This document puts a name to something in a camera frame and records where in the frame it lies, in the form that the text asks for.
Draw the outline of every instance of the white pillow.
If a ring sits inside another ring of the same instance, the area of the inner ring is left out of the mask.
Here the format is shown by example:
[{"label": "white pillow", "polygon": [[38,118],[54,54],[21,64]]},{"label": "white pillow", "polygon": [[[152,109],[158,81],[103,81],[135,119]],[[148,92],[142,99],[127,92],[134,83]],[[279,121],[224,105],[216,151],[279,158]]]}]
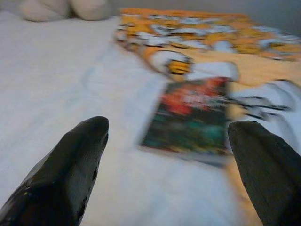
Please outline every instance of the white pillow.
[{"label": "white pillow", "polygon": [[67,18],[70,6],[68,0],[25,0],[20,11],[26,20],[45,22]]},{"label": "white pillow", "polygon": [[83,20],[103,20],[111,15],[107,0],[71,0],[74,12]]}]

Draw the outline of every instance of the colorful book cover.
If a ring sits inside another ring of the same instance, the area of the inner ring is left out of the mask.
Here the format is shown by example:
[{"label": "colorful book cover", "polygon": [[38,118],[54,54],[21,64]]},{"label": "colorful book cover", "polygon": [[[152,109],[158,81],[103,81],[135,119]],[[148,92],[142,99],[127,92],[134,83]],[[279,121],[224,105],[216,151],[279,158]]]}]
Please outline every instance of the colorful book cover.
[{"label": "colorful book cover", "polygon": [[224,77],[168,84],[140,146],[200,161],[226,156],[226,94]]}]

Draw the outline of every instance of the book cover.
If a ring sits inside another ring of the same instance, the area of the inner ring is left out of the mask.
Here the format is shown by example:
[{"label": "book cover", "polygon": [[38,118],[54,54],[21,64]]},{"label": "book cover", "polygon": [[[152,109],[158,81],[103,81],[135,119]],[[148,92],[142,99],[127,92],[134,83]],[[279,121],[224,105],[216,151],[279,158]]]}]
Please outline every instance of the book cover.
[{"label": "book cover", "polygon": [[225,148],[227,78],[170,83],[140,146],[219,162]]}]

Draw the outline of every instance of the white bed sheet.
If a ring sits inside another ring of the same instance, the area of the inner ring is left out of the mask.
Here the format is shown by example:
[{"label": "white bed sheet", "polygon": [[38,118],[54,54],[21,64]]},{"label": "white bed sheet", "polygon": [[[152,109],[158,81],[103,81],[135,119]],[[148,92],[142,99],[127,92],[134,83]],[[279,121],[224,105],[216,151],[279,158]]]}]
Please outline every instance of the white bed sheet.
[{"label": "white bed sheet", "polygon": [[168,81],[112,42],[118,23],[0,12],[0,206],[78,122],[110,121],[83,226],[240,226],[222,169],[137,150]]}]

